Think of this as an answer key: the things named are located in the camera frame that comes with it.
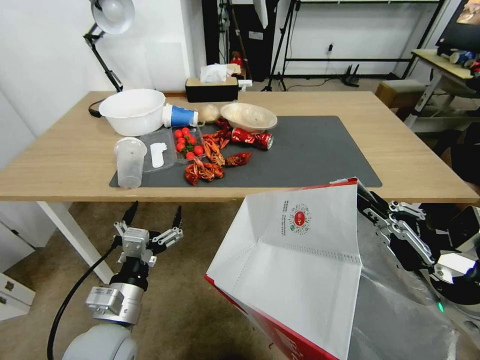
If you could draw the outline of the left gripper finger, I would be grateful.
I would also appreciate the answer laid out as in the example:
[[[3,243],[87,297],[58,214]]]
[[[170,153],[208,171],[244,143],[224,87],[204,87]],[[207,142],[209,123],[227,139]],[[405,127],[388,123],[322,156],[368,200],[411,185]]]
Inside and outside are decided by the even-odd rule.
[[[151,240],[152,248],[168,248],[183,238],[182,206],[179,205],[173,218],[172,227]]]
[[[133,202],[132,205],[125,211],[121,221],[116,221],[113,223],[113,227],[116,230],[116,234],[113,237],[114,240],[120,240],[125,232],[129,229],[137,213],[138,206],[138,201]]]

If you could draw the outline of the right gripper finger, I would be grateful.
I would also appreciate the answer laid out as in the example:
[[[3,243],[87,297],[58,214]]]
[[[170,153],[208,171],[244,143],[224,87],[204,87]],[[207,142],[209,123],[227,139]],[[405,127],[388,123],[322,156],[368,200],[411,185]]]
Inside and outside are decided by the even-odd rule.
[[[436,263],[429,246],[404,220],[394,219],[391,215],[383,218],[372,209],[364,209],[360,213],[376,227],[376,235],[383,238],[382,242],[399,264]]]
[[[406,202],[387,202],[373,191],[358,183],[358,211],[373,224],[389,221],[425,221],[423,210]]]

